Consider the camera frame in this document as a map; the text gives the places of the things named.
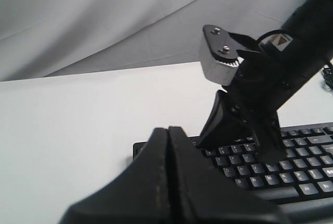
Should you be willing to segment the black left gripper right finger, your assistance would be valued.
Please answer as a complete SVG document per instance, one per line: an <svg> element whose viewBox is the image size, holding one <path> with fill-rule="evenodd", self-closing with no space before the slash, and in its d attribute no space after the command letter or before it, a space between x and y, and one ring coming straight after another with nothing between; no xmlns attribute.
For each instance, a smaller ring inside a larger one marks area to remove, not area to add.
<svg viewBox="0 0 333 224"><path fill-rule="evenodd" d="M289 222L278 206L222 175L181 127L168 129L168 187L174 223Z"/></svg>

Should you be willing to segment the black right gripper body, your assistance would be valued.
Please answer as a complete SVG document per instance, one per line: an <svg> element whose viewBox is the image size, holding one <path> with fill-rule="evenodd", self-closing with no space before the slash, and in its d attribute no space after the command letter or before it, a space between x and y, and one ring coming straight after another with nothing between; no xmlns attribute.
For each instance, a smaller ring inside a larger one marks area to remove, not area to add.
<svg viewBox="0 0 333 224"><path fill-rule="evenodd" d="M283 51L237 48L236 52L244 60L227 91L257 125L280 129L277 110L294 95L294 54L288 47Z"/></svg>

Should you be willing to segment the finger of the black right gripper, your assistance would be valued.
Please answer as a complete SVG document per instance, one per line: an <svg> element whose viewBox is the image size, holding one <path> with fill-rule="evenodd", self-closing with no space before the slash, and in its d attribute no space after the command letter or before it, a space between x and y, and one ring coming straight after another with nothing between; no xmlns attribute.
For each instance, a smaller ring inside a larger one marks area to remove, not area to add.
<svg viewBox="0 0 333 224"><path fill-rule="evenodd" d="M247 122L258 148L259 161L277 163L284 160L285 149L277 112L268 115L250 112Z"/></svg>
<svg viewBox="0 0 333 224"><path fill-rule="evenodd" d="M198 148L218 148L232 145L235 140L250 135L250 128L231 97L218 90L211 113L197 142Z"/></svg>

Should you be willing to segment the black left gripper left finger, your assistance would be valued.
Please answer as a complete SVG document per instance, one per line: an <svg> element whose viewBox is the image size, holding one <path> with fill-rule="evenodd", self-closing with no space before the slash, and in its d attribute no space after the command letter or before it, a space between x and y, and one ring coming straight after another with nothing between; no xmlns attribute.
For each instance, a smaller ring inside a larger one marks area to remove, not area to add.
<svg viewBox="0 0 333 224"><path fill-rule="evenodd" d="M116 179L71 205L60 223L171 223L166 155L168 132L148 142Z"/></svg>

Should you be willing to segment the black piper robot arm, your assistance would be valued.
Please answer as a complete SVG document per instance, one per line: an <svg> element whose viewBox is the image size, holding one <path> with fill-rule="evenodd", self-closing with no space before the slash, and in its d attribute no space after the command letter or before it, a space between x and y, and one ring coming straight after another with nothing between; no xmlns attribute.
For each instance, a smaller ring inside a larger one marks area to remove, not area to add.
<svg viewBox="0 0 333 224"><path fill-rule="evenodd" d="M201 67L222 86L201 133L156 128L114 181L61 223L304 223L332 216L332 123L282 128L277 111L332 76L332 0L306 0L257 39L203 27Z"/></svg>

